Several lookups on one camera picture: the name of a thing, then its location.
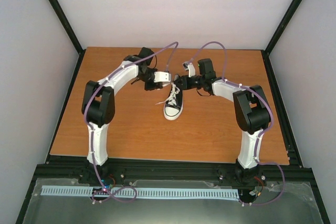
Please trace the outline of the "white shoelace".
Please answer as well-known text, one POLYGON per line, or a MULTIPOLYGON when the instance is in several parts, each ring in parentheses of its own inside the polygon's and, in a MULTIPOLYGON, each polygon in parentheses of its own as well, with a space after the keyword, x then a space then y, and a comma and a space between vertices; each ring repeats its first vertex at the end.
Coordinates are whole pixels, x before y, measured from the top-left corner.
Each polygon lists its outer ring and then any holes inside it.
POLYGON ((166 114, 175 115, 179 113, 183 106, 183 93, 181 89, 176 84, 171 84, 171 90, 167 99, 157 104, 161 103, 164 103, 164 112, 166 114))

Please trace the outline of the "black white canvas sneaker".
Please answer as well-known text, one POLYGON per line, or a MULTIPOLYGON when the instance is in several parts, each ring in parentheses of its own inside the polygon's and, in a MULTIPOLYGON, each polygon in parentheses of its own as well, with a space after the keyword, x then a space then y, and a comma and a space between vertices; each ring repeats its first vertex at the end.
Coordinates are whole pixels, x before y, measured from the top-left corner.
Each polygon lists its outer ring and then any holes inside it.
POLYGON ((179 78, 178 74, 174 76, 169 96, 164 102, 163 114, 169 121, 176 120, 183 111, 183 90, 178 82, 179 78))

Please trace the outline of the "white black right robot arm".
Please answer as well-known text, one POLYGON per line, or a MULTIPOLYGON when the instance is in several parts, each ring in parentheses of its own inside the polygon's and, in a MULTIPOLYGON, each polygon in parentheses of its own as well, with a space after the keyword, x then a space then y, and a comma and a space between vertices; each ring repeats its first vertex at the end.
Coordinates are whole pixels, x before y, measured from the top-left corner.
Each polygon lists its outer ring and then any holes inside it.
POLYGON ((261 86, 244 86, 223 77, 217 77, 210 59, 198 61, 199 74, 195 73, 191 62, 183 65, 187 75, 176 75, 172 79, 171 93, 165 102, 165 108, 177 113, 183 109, 184 90, 204 90, 209 95, 224 98, 234 104, 235 117, 241 129, 241 148, 236 159, 234 179, 239 184, 247 184, 259 173, 259 153, 263 135, 272 126, 273 113, 261 86))

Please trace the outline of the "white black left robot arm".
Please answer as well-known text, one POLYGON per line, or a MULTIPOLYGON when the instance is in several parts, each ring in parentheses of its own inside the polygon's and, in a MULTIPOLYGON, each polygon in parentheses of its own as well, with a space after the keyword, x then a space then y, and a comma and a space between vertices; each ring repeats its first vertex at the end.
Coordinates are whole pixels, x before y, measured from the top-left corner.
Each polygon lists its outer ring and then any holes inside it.
POLYGON ((82 102, 82 114, 89 133, 87 160, 92 167, 91 178, 97 183, 108 180, 107 133, 115 115, 115 96, 132 79, 144 82, 148 91, 161 89, 172 81, 168 70, 149 67, 157 54, 143 47, 139 54, 126 56, 116 70, 99 81, 88 81, 82 102))

